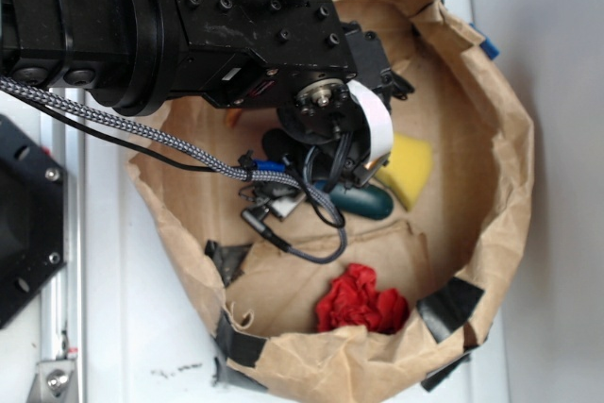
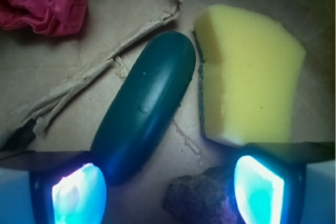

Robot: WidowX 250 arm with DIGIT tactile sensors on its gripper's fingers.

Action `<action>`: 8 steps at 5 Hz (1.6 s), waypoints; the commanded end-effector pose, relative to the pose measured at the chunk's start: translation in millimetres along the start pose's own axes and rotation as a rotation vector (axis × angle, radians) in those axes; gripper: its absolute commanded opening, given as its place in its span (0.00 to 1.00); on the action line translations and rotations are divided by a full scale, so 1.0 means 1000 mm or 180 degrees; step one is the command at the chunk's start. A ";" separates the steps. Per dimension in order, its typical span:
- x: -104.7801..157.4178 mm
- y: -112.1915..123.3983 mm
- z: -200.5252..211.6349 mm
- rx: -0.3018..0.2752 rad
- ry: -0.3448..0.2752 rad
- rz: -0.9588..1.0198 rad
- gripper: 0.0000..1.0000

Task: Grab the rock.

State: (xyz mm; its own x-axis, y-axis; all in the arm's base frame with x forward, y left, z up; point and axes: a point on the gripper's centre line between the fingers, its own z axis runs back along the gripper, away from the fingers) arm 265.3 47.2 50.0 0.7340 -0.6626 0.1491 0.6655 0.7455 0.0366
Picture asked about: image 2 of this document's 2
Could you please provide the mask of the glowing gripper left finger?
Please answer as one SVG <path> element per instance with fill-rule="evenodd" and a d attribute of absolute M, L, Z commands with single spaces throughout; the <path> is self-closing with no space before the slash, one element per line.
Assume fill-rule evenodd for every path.
<path fill-rule="evenodd" d="M 1 223 L 101 223 L 106 202 L 89 151 L 1 152 Z"/>

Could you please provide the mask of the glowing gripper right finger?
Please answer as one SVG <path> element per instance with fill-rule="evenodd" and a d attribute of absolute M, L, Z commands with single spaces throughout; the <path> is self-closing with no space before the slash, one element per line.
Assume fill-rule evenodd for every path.
<path fill-rule="evenodd" d="M 335 143 L 247 144 L 234 193 L 245 223 L 335 223 Z"/>

